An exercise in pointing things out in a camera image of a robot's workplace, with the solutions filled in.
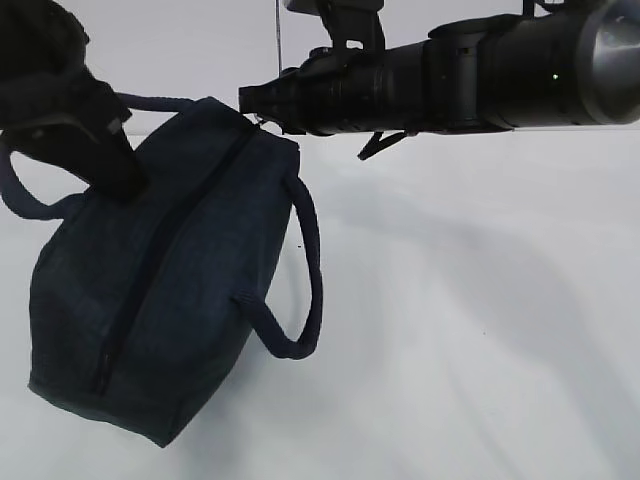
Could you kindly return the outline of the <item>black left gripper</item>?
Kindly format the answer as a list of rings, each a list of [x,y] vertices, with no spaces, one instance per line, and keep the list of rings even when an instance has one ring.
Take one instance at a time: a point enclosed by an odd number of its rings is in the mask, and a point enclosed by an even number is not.
[[[1,162],[14,152],[59,167],[114,200],[147,177],[124,130],[131,117],[109,84],[76,74],[1,72]]]

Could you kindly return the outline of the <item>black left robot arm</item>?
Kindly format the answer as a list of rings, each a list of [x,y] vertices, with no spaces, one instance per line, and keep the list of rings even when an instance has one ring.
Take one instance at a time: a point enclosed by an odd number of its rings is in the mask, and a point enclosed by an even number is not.
[[[132,116],[86,64],[89,37],[55,1],[1,4],[1,139],[130,201],[147,185],[124,124]]]

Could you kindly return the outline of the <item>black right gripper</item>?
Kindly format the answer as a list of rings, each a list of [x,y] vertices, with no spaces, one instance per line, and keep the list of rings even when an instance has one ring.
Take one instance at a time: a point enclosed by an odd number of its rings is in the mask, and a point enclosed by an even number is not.
[[[288,67],[262,85],[241,87],[239,111],[278,125],[284,134],[343,134],[340,111],[350,50],[317,47],[298,67]]]

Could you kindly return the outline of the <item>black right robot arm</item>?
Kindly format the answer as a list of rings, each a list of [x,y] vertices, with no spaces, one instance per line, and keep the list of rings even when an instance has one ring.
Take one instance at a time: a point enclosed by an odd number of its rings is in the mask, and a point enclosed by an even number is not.
[[[288,134],[472,134],[639,118],[639,5],[566,1],[535,16],[467,19],[388,48],[379,1],[290,1],[331,45],[239,91],[239,108]]]

